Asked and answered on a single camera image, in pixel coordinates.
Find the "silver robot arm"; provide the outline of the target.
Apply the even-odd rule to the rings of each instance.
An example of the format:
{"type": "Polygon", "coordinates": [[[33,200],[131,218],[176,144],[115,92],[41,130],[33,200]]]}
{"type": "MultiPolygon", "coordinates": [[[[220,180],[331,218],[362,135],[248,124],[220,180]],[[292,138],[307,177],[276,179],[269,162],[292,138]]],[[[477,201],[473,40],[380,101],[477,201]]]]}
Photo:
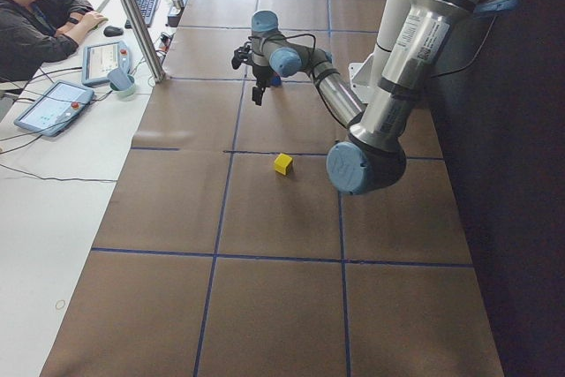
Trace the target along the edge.
{"type": "Polygon", "coordinates": [[[456,26],[472,16],[514,8],[518,0],[387,0],[373,53],[344,79],[329,54],[290,41],[272,11],[252,15],[251,34],[232,60],[249,64],[260,102],[274,75],[305,73],[347,140],[328,152],[326,170],[343,193],[363,194],[396,183],[406,168],[399,139],[456,26]]]}

